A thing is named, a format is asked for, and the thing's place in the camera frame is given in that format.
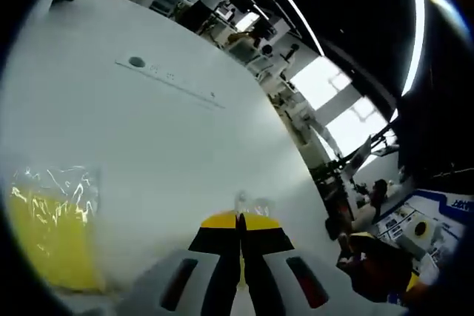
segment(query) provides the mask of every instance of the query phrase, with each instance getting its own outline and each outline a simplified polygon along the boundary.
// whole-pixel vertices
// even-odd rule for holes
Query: yellow object
[[[231,45],[234,42],[237,42],[241,38],[252,38],[248,32],[243,32],[243,33],[232,33],[227,37],[227,45]]]
[[[412,276],[410,278],[410,281],[408,282],[407,286],[407,291],[413,288],[413,286],[418,282],[418,275],[416,275],[414,272],[412,272]]]
[[[422,233],[418,233],[417,232],[417,228],[419,226],[423,226],[424,229],[423,229],[423,232]],[[427,233],[428,233],[428,230],[429,230],[429,224],[427,221],[419,221],[417,224],[416,224],[416,227],[415,227],[415,234],[414,234],[414,237],[415,238],[422,238],[424,237]]]
[[[48,283],[75,291],[102,289],[87,243],[91,211],[17,187],[7,208],[20,246]]]
[[[256,229],[279,229],[280,224],[274,218],[267,216],[255,215],[244,212],[245,226],[247,231],[254,231]]]
[[[235,229],[236,214],[232,211],[213,215],[201,223],[201,227],[208,229]]]

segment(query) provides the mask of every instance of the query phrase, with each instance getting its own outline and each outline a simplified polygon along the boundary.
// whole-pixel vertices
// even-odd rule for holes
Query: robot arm
[[[294,249],[278,221],[247,213],[237,219],[228,213],[206,220],[188,250],[175,251],[144,273],[116,305],[115,315],[230,315],[241,253],[257,316],[406,311],[356,294],[341,270]]]

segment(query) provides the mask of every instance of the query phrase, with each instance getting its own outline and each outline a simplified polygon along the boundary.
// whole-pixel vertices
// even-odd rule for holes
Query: plastic bag
[[[245,191],[237,194],[235,204],[237,215],[242,212],[251,212],[260,216],[272,217],[272,211],[275,209],[275,204],[270,199],[251,198]]]
[[[97,212],[96,175],[84,167],[15,171],[6,207],[17,241],[52,286],[101,290],[90,225]]]

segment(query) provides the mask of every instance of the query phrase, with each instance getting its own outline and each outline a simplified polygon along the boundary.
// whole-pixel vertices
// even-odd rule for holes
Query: desk
[[[224,108],[119,66],[151,58]],[[237,191],[275,201],[297,247],[338,254],[327,213],[288,132],[254,78],[177,23],[128,0],[75,0],[25,27],[0,98],[0,155],[100,170],[98,262],[128,286],[187,248]]]

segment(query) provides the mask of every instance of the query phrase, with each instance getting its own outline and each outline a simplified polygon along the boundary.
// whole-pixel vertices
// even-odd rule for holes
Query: light strip
[[[301,21],[303,22],[304,26],[306,27],[306,30],[308,31],[308,33],[310,33],[311,35],[311,38],[313,39],[314,43],[316,44],[320,54],[322,56],[324,56],[324,51],[323,51],[323,48],[321,47],[321,45],[319,44],[318,42],[318,39],[316,38],[316,35],[314,34],[313,30],[311,30],[311,27],[310,25],[308,24],[308,21],[306,20],[306,18],[303,16],[303,13],[298,9],[298,7],[296,6],[296,3],[293,1],[293,0],[288,0],[288,2],[290,3],[290,5],[293,7],[293,9],[296,11],[296,14],[298,14],[299,18],[301,19]]]
[[[257,4],[254,4],[253,7],[260,13],[260,15],[265,18],[265,20],[268,20],[267,14],[265,14],[264,11],[257,6]]]
[[[408,69],[407,80],[401,96],[407,94],[412,89],[415,81],[416,71],[420,64],[421,50],[423,48],[424,37],[424,0],[415,0],[415,41],[413,42],[412,60]]]
[[[393,122],[398,117],[398,109],[395,109],[393,112],[392,118],[390,119],[390,122]]]

